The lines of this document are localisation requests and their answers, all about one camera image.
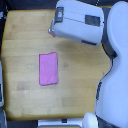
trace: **wooden table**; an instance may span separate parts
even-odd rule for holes
[[[94,111],[98,81],[109,69],[102,46],[52,37],[54,10],[10,11],[1,61],[7,119],[83,117]],[[59,84],[39,85],[39,54],[57,52]]]

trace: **pink cloth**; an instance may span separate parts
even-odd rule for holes
[[[39,55],[39,84],[50,85],[58,83],[57,53]]]

